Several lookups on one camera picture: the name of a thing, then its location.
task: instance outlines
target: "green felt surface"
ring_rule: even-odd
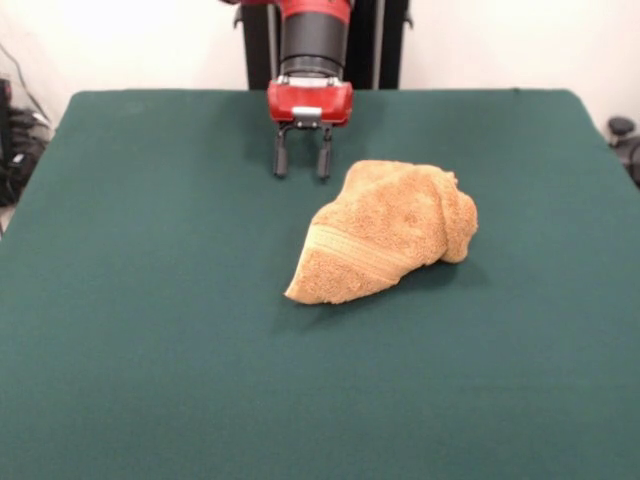
[[[327,185],[273,134],[261,93],[74,97],[0,244],[0,478],[640,478],[640,198],[575,96],[358,93]],[[296,306],[363,158],[455,170],[470,257]]]

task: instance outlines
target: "black knob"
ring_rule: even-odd
[[[636,129],[636,124],[628,118],[613,117],[609,120],[609,130],[618,137],[629,135]]]

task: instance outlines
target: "white wall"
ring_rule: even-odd
[[[412,0],[412,13],[403,88],[570,88],[598,127],[640,121],[638,0]],[[84,89],[246,88],[233,14],[217,0],[0,0],[0,40],[57,119]]]

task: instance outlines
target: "towel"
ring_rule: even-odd
[[[285,296],[340,304],[397,285],[417,268],[462,262],[478,230],[474,201],[453,172],[362,160],[313,217]]]

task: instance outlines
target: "red robot arm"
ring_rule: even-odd
[[[289,130],[320,129],[324,143],[318,175],[328,178],[333,127],[346,126],[353,110],[353,86],[342,80],[353,0],[222,1],[280,8],[280,74],[267,91],[271,118],[278,125],[274,174],[287,174],[285,137]]]

